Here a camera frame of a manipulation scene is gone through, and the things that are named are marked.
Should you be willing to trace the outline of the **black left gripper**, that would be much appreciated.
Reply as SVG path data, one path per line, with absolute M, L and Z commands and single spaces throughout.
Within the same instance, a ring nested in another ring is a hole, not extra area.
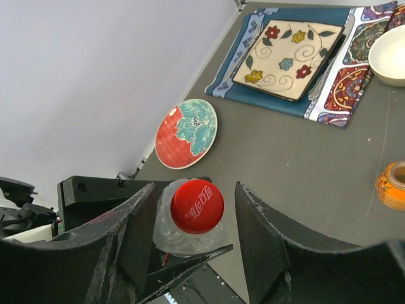
M 149 180 L 72 176 L 57 186 L 59 229 L 70 231 L 122 204 Z

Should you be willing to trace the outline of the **red bottle cap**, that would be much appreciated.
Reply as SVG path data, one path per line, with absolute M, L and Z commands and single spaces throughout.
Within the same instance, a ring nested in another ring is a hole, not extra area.
M 188 180 L 174 193 L 170 213 L 176 226 L 189 234 L 204 234 L 222 219 L 225 202 L 220 190 L 202 179 Z

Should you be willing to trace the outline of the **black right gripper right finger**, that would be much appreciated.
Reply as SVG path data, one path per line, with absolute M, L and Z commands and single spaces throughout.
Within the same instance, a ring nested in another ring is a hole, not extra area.
M 251 303 L 403 303 L 404 241 L 358 246 L 314 231 L 235 186 Z

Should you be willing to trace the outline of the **small red cap bottle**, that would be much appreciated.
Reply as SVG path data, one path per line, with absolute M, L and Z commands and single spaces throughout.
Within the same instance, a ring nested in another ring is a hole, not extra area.
M 225 202 L 204 179 L 179 179 L 164 187 L 157 205 L 153 243 L 177 257 L 207 253 L 223 246 Z

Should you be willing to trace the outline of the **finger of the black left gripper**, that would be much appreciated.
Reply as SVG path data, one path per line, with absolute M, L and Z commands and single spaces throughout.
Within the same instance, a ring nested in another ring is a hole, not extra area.
M 148 303 L 178 287 L 210 260 L 232 251 L 233 247 L 232 244 L 228 244 L 207 253 L 180 258 L 169 266 L 148 273 L 144 291 L 138 296 L 136 303 Z

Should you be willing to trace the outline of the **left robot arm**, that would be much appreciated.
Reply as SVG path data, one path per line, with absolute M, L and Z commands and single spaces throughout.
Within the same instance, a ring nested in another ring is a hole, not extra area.
M 153 243 L 165 181 L 73 176 L 58 211 L 34 204 L 31 185 L 1 179 L 2 303 L 146 303 L 232 247 L 163 265 Z

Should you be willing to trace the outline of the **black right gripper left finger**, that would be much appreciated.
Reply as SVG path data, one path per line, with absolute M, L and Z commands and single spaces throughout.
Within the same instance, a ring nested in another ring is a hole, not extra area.
M 1 241 L 1 303 L 139 303 L 156 216 L 150 183 L 50 241 Z

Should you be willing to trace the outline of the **orange juice bottle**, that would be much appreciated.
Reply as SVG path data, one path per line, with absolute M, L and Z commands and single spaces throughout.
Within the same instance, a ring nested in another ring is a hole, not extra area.
M 404 160 L 391 163 L 378 177 L 375 189 L 383 204 L 404 211 Z

